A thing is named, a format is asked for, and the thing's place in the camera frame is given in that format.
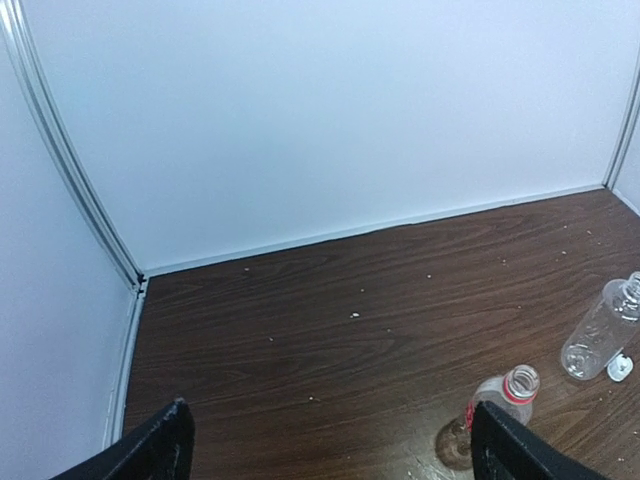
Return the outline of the large clear plastic bottle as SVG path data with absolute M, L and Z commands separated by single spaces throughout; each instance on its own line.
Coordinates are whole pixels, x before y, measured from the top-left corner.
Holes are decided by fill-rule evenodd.
M 609 281 L 562 347 L 560 360 L 574 379 L 595 378 L 639 331 L 639 272 Z

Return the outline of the white bottle cap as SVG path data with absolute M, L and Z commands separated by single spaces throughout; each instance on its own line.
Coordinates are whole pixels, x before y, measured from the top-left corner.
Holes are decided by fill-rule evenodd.
M 620 383 L 624 381 L 634 368 L 634 362 L 624 353 L 619 352 L 607 365 L 608 377 L 616 382 Z

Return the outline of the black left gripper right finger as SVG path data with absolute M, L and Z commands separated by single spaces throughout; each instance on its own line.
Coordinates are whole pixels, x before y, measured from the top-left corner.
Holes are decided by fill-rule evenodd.
M 561 454 L 498 405 L 476 407 L 471 430 L 476 479 L 582 479 L 603 476 Z

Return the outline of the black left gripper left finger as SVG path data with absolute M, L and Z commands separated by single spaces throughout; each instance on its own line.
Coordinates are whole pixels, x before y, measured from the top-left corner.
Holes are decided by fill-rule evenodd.
M 188 479 L 195 423 L 182 398 L 167 404 L 106 450 L 58 479 Z

